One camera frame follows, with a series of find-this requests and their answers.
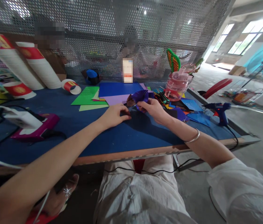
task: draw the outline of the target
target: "glue gun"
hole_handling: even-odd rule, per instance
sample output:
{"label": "glue gun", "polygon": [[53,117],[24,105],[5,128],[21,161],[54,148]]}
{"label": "glue gun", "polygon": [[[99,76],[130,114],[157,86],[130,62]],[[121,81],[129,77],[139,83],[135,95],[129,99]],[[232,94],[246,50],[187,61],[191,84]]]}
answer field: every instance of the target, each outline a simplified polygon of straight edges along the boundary
{"label": "glue gun", "polygon": [[228,119],[226,118],[225,110],[231,109],[230,103],[210,103],[203,105],[203,107],[215,110],[214,116],[219,117],[219,126],[228,125]]}

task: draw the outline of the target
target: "red and white paper cup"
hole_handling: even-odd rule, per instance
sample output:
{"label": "red and white paper cup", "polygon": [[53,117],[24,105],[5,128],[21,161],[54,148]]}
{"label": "red and white paper cup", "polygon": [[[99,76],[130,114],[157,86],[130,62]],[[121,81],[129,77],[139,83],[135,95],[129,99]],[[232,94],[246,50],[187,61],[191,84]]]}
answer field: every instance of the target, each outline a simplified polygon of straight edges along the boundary
{"label": "red and white paper cup", "polygon": [[27,100],[36,96],[36,93],[22,82],[8,82],[3,84],[3,87],[16,99],[23,98]]}
{"label": "red and white paper cup", "polygon": [[73,95],[80,94],[82,91],[82,89],[72,79],[64,79],[61,82],[61,85],[63,89],[67,90]]}

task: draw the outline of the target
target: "bracelet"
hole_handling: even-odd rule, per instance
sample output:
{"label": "bracelet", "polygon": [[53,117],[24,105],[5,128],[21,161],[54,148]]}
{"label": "bracelet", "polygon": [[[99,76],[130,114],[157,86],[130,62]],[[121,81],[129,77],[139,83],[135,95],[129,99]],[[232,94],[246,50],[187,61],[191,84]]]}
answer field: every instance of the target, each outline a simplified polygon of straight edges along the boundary
{"label": "bracelet", "polygon": [[199,131],[198,129],[196,129],[196,130],[198,131],[197,136],[196,136],[194,139],[192,139],[192,140],[190,140],[190,141],[188,141],[188,142],[184,141],[185,144],[194,142],[194,141],[196,141],[196,140],[200,137],[200,131]]}

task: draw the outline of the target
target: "blue paper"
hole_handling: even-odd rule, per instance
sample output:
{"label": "blue paper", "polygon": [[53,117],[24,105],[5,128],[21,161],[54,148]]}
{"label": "blue paper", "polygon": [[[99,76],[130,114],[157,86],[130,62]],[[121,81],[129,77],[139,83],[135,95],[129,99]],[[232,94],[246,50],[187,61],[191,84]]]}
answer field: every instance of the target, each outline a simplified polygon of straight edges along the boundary
{"label": "blue paper", "polygon": [[195,100],[189,100],[189,99],[182,98],[181,101],[190,110],[203,111],[203,109],[197,104]]}
{"label": "blue paper", "polygon": [[183,112],[183,110],[181,110],[179,107],[174,108],[172,110],[176,110],[177,111],[177,119],[180,121],[188,121],[189,118],[186,116],[186,114]]}
{"label": "blue paper", "polygon": [[175,105],[172,105],[172,102],[169,103],[169,106],[170,106],[170,107],[173,107],[173,108],[176,108]]}
{"label": "blue paper", "polygon": [[202,113],[202,112],[199,112],[197,114],[195,113],[190,113],[187,115],[192,121],[195,121],[195,122],[198,122],[198,123],[201,123],[201,124],[204,124],[206,125],[207,127],[210,127],[210,117],[207,116],[206,114]]}
{"label": "blue paper", "polygon": [[100,84],[99,97],[134,94],[140,90],[143,90],[143,88],[137,82],[103,82]]}

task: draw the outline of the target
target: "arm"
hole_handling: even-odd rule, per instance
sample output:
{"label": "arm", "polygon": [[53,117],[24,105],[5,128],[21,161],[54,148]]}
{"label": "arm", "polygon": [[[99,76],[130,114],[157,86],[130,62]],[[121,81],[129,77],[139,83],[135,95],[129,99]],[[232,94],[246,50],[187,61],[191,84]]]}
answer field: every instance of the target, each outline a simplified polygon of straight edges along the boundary
{"label": "arm", "polygon": [[[125,111],[128,115],[120,116],[120,111]],[[22,211],[30,211],[32,206],[66,173],[93,139],[104,130],[131,119],[129,115],[128,109],[123,104],[110,106],[98,120],[58,144],[13,176],[0,187],[0,222],[4,220],[8,223],[9,217],[14,220],[15,216],[21,216]]]}
{"label": "arm", "polygon": [[[149,99],[148,104],[145,102],[138,102],[138,106],[141,110],[146,110],[157,123],[169,128],[183,141],[190,141],[197,136],[196,129],[171,117],[163,110],[157,100]],[[200,137],[196,141],[188,143],[187,146],[201,159],[207,162],[211,168],[235,158],[232,152],[222,143],[203,132],[200,132]]]}

